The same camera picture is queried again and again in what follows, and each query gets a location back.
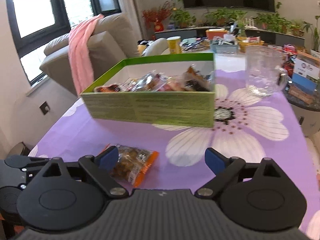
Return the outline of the white round coffee table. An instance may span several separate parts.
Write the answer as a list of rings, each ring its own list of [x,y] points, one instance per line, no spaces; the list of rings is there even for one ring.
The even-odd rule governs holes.
[[[183,53],[184,59],[187,55],[194,54],[213,54],[214,56],[214,72],[237,72],[246,69],[246,57],[244,53],[238,54],[214,54],[211,50],[197,51],[191,53]],[[212,70],[209,69],[209,61],[183,61],[183,62],[156,62],[153,69],[169,75],[180,75],[188,68],[188,64],[196,64],[196,69],[204,74],[211,74]]]

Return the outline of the purple floral tablecloth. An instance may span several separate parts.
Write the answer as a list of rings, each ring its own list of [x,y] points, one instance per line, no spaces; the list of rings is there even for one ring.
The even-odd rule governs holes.
[[[213,174],[204,162],[205,150],[249,163],[272,158],[307,200],[301,230],[319,239],[318,175],[306,139],[283,94],[266,99],[245,88],[243,71],[216,72],[216,115],[213,128],[150,125],[93,119],[78,100],[31,150],[32,157],[76,161],[97,155],[107,145],[121,144],[159,153],[148,170],[143,189],[196,190]]]

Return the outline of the yellow tin can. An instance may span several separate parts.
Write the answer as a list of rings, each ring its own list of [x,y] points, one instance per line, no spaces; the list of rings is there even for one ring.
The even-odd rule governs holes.
[[[180,36],[173,36],[167,38],[168,48],[170,54],[181,54],[182,49],[180,46],[181,37]]]

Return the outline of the blue white cardboard box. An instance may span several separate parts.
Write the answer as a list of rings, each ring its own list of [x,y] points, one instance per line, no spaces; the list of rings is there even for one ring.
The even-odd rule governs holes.
[[[319,58],[298,51],[289,94],[307,105],[319,99]]]

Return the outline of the large leafy floor plant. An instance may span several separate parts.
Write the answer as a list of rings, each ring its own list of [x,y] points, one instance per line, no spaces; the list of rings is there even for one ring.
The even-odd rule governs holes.
[[[305,30],[306,32],[311,31],[311,39],[312,39],[311,49],[316,52],[319,52],[319,27],[318,27],[319,18],[320,18],[319,15],[315,16],[315,20],[316,20],[315,24],[305,22],[305,21],[303,22],[304,24],[303,30]]]

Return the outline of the red flower vase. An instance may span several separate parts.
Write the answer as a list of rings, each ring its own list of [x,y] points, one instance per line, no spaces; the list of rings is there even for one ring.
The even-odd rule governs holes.
[[[142,11],[142,18],[147,29],[153,27],[154,32],[160,32],[164,30],[163,21],[171,15],[171,4],[166,1],[159,7],[154,7],[148,10]]]

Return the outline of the black round side table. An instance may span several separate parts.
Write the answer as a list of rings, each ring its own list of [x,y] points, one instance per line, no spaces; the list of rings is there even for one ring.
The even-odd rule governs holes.
[[[283,93],[295,113],[303,134],[309,137],[319,132],[319,106],[307,105],[302,100],[290,95],[289,88],[285,88]]]

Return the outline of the green white cardboard box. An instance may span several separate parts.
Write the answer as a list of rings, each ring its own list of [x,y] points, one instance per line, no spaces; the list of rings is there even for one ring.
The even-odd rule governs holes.
[[[188,67],[209,76],[205,92],[95,92],[99,86],[123,85],[148,73],[182,77]],[[81,97],[93,118],[147,124],[213,127],[214,70],[212,53],[168,54],[124,59],[95,80]]]

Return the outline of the orange tissue box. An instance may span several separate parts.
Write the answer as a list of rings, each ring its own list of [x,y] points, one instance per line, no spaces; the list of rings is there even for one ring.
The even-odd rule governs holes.
[[[206,30],[208,40],[213,40],[215,37],[223,38],[225,34],[228,34],[228,31],[224,28]]]

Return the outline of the clear glass mug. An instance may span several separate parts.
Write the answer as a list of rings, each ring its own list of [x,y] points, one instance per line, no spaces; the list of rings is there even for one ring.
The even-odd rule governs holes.
[[[246,88],[255,96],[266,98],[281,92],[288,74],[282,67],[281,52],[265,46],[249,46],[246,57]]]

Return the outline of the pink towel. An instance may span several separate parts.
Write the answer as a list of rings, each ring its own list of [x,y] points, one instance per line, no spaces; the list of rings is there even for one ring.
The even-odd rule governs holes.
[[[87,42],[94,32],[97,22],[102,18],[104,16],[99,14],[82,21],[69,33],[68,59],[77,95],[80,95],[82,91],[94,82],[94,72]]]

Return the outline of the small orange clear snack packet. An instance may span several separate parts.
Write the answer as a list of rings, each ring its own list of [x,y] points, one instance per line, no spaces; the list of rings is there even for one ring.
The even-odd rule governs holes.
[[[107,171],[112,178],[138,187],[158,156],[157,151],[108,144],[103,152],[95,157],[94,163]]]

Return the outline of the yellow woven basket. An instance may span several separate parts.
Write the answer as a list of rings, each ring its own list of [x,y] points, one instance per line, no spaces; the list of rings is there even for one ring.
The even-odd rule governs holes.
[[[263,46],[264,41],[261,40],[260,36],[257,37],[237,37],[236,41],[238,42],[240,51],[242,53],[246,52],[246,48],[249,46]]]

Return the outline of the grey blue plastic tray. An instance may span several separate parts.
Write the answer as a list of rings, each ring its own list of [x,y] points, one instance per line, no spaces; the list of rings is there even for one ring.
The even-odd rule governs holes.
[[[238,45],[233,44],[231,42],[227,42],[224,40],[211,40],[210,41],[210,49],[212,52],[216,54],[237,54],[238,53]]]

